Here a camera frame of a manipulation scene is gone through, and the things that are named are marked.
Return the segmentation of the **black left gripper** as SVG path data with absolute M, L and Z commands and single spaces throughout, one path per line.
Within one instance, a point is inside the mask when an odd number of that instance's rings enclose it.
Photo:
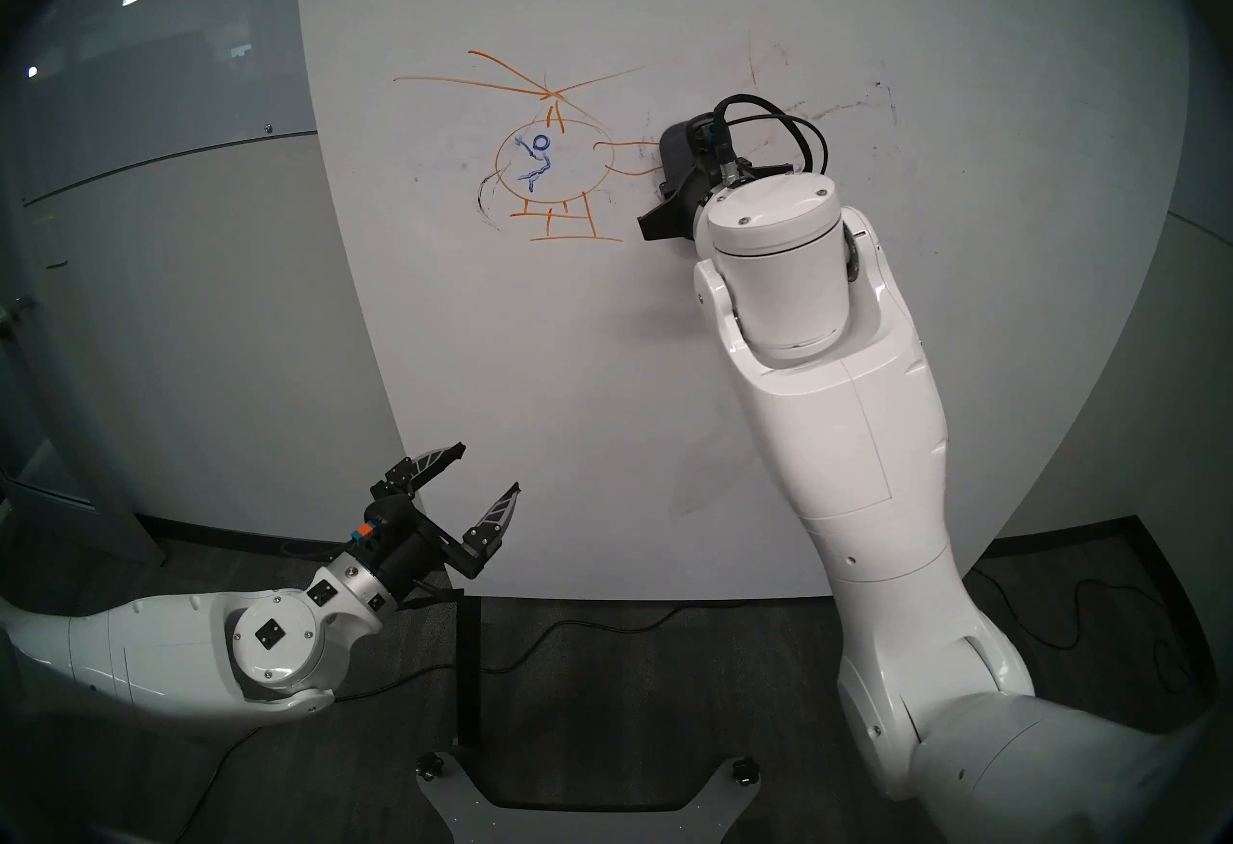
M 465 450 L 466 446 L 459 442 L 448 448 L 428 450 L 418 457 L 404 457 L 371 487 L 371 497 L 414 498 L 449 465 L 460 461 Z M 475 579 L 501 550 L 520 492 L 515 481 L 492 503 L 485 516 L 464 534 L 464 564 L 460 566 L 462 575 Z M 445 547 L 440 536 L 440 529 L 430 525 L 420 513 L 371 514 L 371 573 L 395 603 L 411 595 L 418 582 L 424 582 L 433 570 L 445 567 Z

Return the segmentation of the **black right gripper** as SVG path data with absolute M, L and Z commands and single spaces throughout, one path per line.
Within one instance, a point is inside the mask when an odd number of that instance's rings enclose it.
M 742 161 L 743 179 L 776 177 L 793 174 L 792 163 L 755 166 Z M 637 217 L 637 225 L 644 241 L 686 240 L 693 246 L 698 260 L 713 260 L 715 246 L 708 225 L 713 200 L 727 193 L 721 172 L 713 177 L 703 177 L 702 168 L 695 168 L 687 181 L 682 184 L 676 197 L 665 200 L 661 205 Z

